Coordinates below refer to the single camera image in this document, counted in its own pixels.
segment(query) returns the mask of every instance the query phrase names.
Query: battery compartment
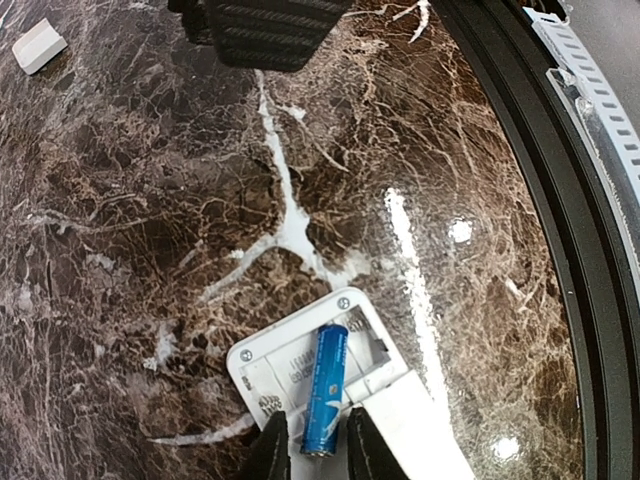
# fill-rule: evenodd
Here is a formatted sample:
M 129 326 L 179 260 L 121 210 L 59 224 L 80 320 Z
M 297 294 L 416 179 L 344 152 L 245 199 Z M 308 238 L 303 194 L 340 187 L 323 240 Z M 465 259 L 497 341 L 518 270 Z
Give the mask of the battery compartment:
M 389 383 L 389 349 L 378 337 L 359 306 L 326 322 L 349 330 L 343 410 L 363 401 Z M 304 413 L 311 396 L 316 359 L 317 331 L 307 332 L 293 341 L 255 358 L 241 368 L 242 382 L 264 418 L 283 410 L 289 422 L 289 435 L 300 442 Z

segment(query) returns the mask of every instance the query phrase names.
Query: white plastic clip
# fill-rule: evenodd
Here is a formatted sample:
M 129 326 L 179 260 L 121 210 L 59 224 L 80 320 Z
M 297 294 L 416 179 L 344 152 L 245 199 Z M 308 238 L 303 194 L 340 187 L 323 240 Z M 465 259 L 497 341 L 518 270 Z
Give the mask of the white plastic clip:
M 67 42 L 45 18 L 15 43 L 13 54 L 27 75 L 33 75 L 65 48 Z

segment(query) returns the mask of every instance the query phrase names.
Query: marble surface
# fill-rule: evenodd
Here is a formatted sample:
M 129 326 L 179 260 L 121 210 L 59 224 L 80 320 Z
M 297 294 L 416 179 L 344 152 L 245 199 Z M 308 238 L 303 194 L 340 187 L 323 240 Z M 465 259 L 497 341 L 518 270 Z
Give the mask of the marble surface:
M 161 0 L 0 0 L 0 477 L 231 478 L 256 432 L 226 351 L 354 285 L 478 479 L 581 478 L 516 161 L 438 18 L 409 44 L 417 10 L 380 7 L 284 75 L 220 65 Z M 27 77 L 44 16 L 70 47 Z

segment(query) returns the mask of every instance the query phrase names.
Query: black curved frame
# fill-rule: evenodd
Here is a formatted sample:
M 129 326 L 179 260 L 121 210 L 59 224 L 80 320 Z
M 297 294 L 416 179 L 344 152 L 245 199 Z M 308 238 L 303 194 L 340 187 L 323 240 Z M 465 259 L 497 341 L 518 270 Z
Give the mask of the black curved frame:
M 432 0 L 502 123 L 551 249 L 575 353 L 585 478 L 640 478 L 640 307 L 587 150 L 517 0 Z

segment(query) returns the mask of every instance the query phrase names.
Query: screw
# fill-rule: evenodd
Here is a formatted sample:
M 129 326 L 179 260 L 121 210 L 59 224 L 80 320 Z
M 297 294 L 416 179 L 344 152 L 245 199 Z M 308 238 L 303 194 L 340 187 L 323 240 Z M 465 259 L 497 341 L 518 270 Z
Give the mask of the screw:
M 253 353 L 251 353 L 251 350 L 243 350 L 240 352 L 240 360 L 242 360 L 243 362 L 248 362 L 253 358 Z
M 347 297 L 342 297 L 341 299 L 338 300 L 338 307 L 340 307 L 341 310 L 346 310 L 347 308 L 349 308 L 350 305 L 351 305 L 351 302 Z

